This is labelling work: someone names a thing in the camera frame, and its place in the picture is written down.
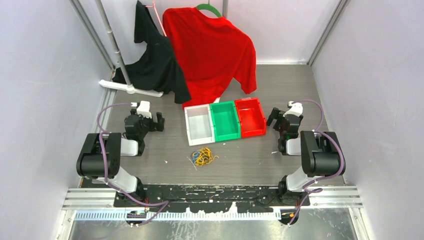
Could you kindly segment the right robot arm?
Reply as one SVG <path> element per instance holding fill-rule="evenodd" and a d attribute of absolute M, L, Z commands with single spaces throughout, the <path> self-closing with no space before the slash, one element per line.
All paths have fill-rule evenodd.
<path fill-rule="evenodd" d="M 342 175 L 346 164 L 337 134 L 312 130 L 300 131 L 303 120 L 300 110 L 273 108 L 266 124 L 279 133 L 278 151 L 282 155 L 299 156 L 301 166 L 278 183 L 276 199 L 283 205 L 298 205 L 308 194 L 307 187 L 320 179 Z"/>

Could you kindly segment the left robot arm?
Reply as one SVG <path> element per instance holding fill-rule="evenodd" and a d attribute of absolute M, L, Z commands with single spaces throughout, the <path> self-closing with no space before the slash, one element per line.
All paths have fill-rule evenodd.
<path fill-rule="evenodd" d="M 127 193 L 129 203 L 135 207 L 141 206 L 146 200 L 143 183 L 121 166 L 121 157 L 141 156 L 144 153 L 146 135 L 149 132 L 162 132 L 165 128 L 161 112 L 156 113 L 156 119 L 154 121 L 152 117 L 132 109 L 124 119 L 124 133 L 89 133 L 76 161 L 77 174 L 112 184 L 120 195 Z"/>

